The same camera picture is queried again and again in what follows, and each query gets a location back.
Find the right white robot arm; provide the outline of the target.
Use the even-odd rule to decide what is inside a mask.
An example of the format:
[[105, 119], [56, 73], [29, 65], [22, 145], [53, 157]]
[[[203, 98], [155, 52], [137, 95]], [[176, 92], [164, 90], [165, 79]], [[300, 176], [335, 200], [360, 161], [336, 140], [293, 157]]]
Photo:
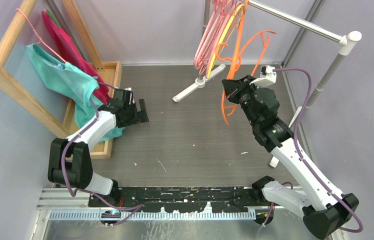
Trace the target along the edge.
[[250, 75], [222, 80], [228, 101], [244, 111], [255, 140], [276, 157], [302, 187], [303, 194], [283, 186], [270, 176], [252, 184], [258, 205], [274, 203], [302, 218], [311, 234], [323, 240], [347, 223], [359, 201], [344, 194], [315, 166], [293, 139], [293, 131], [278, 117], [279, 102], [274, 90], [256, 87]]

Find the thick pink plastic hanger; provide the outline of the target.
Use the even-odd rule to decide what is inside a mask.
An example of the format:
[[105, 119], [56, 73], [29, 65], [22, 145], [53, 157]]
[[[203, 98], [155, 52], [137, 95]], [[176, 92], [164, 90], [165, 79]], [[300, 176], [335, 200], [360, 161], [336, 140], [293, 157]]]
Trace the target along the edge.
[[216, 5], [216, 0], [205, 1], [202, 38], [195, 53], [193, 62], [195, 68], [199, 71], [200, 74], [203, 74], [205, 72], [207, 68], [207, 60], [211, 52], [210, 41], [212, 37], [212, 31], [214, 30], [213, 28], [216, 26], [216, 17], [218, 16], [218, 14], [216, 13]]

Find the yellow wire hanger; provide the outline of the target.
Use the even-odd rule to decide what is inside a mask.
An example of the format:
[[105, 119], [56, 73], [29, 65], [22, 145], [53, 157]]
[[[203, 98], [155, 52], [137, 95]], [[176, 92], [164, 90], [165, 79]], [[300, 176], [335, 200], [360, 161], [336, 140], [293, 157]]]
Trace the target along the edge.
[[207, 60], [205, 76], [211, 77], [212, 69], [217, 62], [217, 55], [221, 55], [224, 45], [232, 33], [239, 30], [240, 19], [244, 14], [245, 4], [238, 0], [217, 0], [216, 26], [212, 30], [210, 41], [210, 55]]

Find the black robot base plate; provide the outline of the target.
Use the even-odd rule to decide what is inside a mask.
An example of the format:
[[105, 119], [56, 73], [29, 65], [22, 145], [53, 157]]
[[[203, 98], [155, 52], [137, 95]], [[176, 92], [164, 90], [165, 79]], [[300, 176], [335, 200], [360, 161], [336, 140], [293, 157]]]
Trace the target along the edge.
[[258, 200], [250, 187], [121, 187], [118, 199], [91, 196], [88, 206], [108, 208], [100, 220], [114, 224], [131, 221], [253, 220], [269, 224], [275, 204]]

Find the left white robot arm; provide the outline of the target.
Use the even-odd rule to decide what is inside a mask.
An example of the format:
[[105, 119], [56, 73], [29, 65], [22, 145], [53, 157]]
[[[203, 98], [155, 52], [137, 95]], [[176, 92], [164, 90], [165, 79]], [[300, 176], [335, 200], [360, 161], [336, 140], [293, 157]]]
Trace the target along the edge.
[[147, 123], [144, 99], [135, 100], [133, 92], [116, 89], [107, 104], [94, 108], [93, 117], [67, 138], [56, 138], [51, 143], [48, 180], [101, 195], [106, 205], [113, 207], [121, 198], [118, 182], [94, 172], [90, 151], [110, 130]]

